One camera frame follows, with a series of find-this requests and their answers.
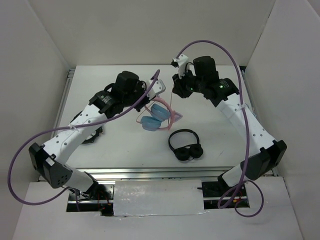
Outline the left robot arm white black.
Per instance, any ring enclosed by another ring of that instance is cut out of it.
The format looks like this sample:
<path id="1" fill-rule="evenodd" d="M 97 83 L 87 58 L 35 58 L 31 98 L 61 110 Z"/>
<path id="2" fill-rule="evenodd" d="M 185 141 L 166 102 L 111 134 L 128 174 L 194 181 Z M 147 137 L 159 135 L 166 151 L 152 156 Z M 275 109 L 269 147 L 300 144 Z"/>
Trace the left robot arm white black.
<path id="1" fill-rule="evenodd" d="M 99 127 L 144 101 L 159 74 L 157 70 L 146 83 L 133 72 L 119 73 L 116 81 L 97 92 L 68 126 L 57 128 L 55 137 L 42 144 L 34 142 L 28 148 L 34 169 L 53 189 L 69 187 L 79 190 L 86 199 L 95 198 L 98 182 L 90 174 L 68 166 L 69 157 Z"/>

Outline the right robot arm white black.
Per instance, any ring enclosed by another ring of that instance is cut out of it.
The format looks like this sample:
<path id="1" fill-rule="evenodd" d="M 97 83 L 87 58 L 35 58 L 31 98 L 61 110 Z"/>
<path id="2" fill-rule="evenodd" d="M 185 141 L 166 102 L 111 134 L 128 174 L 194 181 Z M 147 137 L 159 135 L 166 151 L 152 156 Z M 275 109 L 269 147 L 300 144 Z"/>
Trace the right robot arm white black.
<path id="1" fill-rule="evenodd" d="M 178 73 L 172 77 L 173 93 L 183 99 L 192 93 L 203 94 L 225 115 L 240 136 L 249 141 L 248 163 L 241 162 L 218 177 L 219 193 L 228 196 L 241 178 L 254 181 L 276 167 L 287 145 L 271 136 L 248 106 L 241 104 L 238 87 L 229 78 L 219 77 L 212 57 L 195 58 L 192 63 L 194 70 L 190 70 L 188 63 L 189 58 L 183 54 L 172 60 L 171 65 L 178 68 Z"/>

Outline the pink blue cat-ear headphones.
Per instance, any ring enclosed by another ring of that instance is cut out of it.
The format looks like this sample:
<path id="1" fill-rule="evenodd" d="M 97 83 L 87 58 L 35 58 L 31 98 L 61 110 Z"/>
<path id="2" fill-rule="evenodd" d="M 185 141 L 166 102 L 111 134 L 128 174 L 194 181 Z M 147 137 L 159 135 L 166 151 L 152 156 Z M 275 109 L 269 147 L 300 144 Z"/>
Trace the pink blue cat-ear headphones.
<path id="1" fill-rule="evenodd" d="M 146 131 L 169 131 L 183 115 L 172 109 L 164 99 L 155 97 L 151 106 L 145 106 L 136 122 Z"/>

